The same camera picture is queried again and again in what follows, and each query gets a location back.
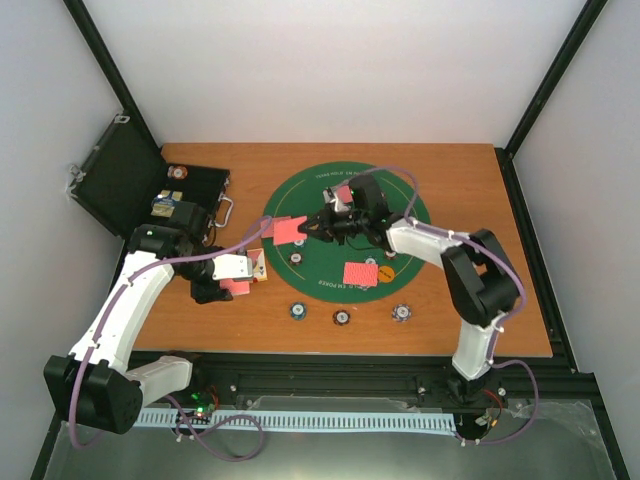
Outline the red card seat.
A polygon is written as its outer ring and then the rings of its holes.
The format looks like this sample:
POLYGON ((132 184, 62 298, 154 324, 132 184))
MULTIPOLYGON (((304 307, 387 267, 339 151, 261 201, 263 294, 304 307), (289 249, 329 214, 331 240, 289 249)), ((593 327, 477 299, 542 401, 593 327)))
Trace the red card seat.
POLYGON ((353 202, 351 189, 347 185, 339 187, 336 195, 343 204, 349 204, 353 202))
POLYGON ((306 240, 307 234, 299 231, 306 220, 306 216, 279 220, 274 226, 273 244, 279 246, 306 240))

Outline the blue 50 chip stack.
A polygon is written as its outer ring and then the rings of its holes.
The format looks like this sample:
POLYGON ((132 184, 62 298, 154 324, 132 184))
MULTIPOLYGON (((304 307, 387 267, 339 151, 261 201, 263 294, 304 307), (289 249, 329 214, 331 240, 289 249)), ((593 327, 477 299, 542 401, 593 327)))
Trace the blue 50 chip stack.
POLYGON ((296 321, 303 320, 307 315, 307 307, 303 302, 293 302, 289 307, 289 314, 296 321))

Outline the purple white chip stack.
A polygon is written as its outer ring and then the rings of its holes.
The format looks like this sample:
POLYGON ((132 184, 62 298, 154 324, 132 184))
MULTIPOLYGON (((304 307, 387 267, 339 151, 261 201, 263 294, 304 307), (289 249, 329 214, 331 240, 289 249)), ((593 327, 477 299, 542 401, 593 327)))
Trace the purple white chip stack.
POLYGON ((403 323, 411 318, 412 311, 407 304, 397 304, 392 309, 392 319, 396 322, 403 323))

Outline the brown 100 chip stack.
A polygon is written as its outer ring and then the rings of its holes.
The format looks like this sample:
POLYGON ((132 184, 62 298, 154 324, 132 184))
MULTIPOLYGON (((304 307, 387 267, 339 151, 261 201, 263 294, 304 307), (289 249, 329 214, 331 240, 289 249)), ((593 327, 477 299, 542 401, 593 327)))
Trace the brown 100 chip stack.
POLYGON ((351 315, 347 310, 336 310, 333 314, 333 322, 339 326, 347 325, 350 319, 351 315))

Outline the red playing card deck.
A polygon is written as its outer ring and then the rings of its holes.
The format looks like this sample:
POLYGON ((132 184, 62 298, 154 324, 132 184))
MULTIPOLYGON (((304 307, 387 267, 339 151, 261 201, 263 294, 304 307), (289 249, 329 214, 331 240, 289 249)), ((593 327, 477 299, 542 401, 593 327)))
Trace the red playing card deck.
POLYGON ((228 290, 233 297, 249 294, 251 284, 249 280, 223 279, 220 281, 220 287, 228 290))

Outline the orange big blind button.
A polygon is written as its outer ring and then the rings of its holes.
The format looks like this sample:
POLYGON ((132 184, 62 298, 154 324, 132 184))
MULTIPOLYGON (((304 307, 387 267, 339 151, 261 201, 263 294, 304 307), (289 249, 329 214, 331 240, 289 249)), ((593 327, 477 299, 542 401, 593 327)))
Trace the orange big blind button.
POLYGON ((378 269, 378 282, 391 283, 396 278, 395 270, 388 265, 381 265, 378 269))

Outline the single red playing card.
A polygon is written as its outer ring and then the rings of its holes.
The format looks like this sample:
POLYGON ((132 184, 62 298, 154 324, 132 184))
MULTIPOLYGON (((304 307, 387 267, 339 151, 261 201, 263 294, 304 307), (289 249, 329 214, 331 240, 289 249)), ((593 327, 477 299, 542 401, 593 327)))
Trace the single red playing card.
POLYGON ((287 221, 290 219, 291 219, 290 216, 283 216, 283 217, 270 217, 269 219, 262 220, 260 222, 261 237, 272 238, 274 235, 275 226, 282 221, 287 221))

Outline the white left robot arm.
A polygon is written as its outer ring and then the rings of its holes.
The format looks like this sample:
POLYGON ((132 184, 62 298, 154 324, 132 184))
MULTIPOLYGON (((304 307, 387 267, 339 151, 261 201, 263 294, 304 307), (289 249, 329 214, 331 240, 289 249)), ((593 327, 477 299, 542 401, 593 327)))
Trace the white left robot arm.
POLYGON ((164 288, 181 277, 198 304, 228 301, 222 281, 244 281, 253 262, 241 247, 207 247, 213 222, 206 211, 179 201, 164 221, 137 227, 120 275, 86 333, 66 356, 51 356, 44 378, 59 417, 101 431, 123 434, 140 411, 167 394, 201 400, 208 378, 185 354, 163 355, 135 369, 134 343, 164 288))

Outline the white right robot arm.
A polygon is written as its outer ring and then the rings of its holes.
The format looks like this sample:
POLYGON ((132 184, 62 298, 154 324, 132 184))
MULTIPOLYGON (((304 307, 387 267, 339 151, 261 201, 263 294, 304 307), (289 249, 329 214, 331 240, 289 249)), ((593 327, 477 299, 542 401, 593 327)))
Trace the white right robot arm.
POLYGON ((451 397, 464 403, 482 389, 494 367, 504 323, 525 305, 523 283, 493 232, 456 232, 424 223, 408 210, 394 212, 372 170, 343 181, 352 200, 335 187, 324 190, 324 206, 298 228, 314 239, 344 244, 363 235, 373 247, 409 255, 443 270, 454 309, 461 318, 451 397))

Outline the round green poker mat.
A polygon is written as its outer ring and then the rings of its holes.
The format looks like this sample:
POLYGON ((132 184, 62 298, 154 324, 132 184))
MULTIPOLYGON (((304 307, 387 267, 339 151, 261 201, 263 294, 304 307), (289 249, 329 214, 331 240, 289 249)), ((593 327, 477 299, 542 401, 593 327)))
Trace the round green poker mat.
MULTIPOLYGON (((324 206, 324 189, 370 167, 360 162, 338 161, 301 170, 276 188, 264 213, 271 217, 311 216, 324 206)), ((304 248, 296 248, 292 243, 276 246, 270 238, 263 239, 262 245, 272 269, 289 286, 309 297, 336 304, 366 303, 392 295, 408 285, 425 265, 424 261, 408 255, 388 260, 382 250, 372 248, 362 235, 343 246, 316 239, 305 240, 304 248), (293 252, 302 254, 300 265, 290 264, 289 256, 293 252), (391 266, 396 278, 388 284, 378 282, 375 287, 344 284, 344 264, 365 263, 367 257, 374 257, 379 267, 391 266)))

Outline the yellow playing card box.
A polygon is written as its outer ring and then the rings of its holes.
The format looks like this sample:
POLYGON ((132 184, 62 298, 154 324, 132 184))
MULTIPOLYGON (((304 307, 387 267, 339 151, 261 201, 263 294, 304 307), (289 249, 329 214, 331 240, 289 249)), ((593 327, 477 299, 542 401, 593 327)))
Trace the yellow playing card box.
POLYGON ((268 279, 266 257, 263 248, 256 248, 247 251, 247 256, 251 260, 253 267, 253 282, 264 282, 268 279))

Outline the blue chips in case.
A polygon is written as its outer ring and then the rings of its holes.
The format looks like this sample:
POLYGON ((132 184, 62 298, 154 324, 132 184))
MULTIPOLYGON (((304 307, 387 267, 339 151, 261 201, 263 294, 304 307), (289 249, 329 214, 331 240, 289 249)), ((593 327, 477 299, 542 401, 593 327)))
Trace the blue chips in case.
POLYGON ((162 190, 151 203, 151 215, 170 218, 176 205, 182 200, 183 193, 176 190, 162 190))

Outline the brown chips in case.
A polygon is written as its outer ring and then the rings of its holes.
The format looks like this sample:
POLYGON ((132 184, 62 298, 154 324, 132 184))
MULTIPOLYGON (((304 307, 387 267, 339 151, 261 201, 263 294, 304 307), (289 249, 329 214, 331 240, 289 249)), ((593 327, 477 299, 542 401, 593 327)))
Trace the brown chips in case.
POLYGON ((167 171, 167 177, 173 180, 185 180, 188 176, 188 168, 184 165, 171 165, 167 171))

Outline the black poker chip case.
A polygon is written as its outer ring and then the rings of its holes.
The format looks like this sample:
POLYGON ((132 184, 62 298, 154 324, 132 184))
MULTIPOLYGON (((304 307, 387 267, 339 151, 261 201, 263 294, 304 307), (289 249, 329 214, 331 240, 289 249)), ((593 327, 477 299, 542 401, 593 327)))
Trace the black poker chip case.
POLYGON ((231 180, 228 169, 167 162, 127 111, 113 118, 84 163, 73 165, 70 173, 68 195, 124 240, 144 223, 168 220, 151 215, 151 203, 162 190, 181 191, 182 201, 199 205, 215 219, 219 198, 231 180), (171 165, 186 166, 187 178, 169 179, 171 165))

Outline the black aluminium frame rail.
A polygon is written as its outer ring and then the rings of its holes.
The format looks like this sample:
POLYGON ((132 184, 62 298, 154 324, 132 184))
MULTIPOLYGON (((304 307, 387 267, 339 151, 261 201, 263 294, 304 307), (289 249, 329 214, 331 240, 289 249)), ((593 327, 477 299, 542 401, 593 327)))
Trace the black aluminium frame rail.
POLYGON ((594 375, 564 359, 527 358, 522 365, 494 370, 465 387, 446 357, 268 355, 197 353, 192 380, 179 399, 218 399, 246 408, 262 396, 363 397, 402 400, 444 411, 487 406, 488 395, 505 391, 508 401, 587 400, 603 404, 594 375))

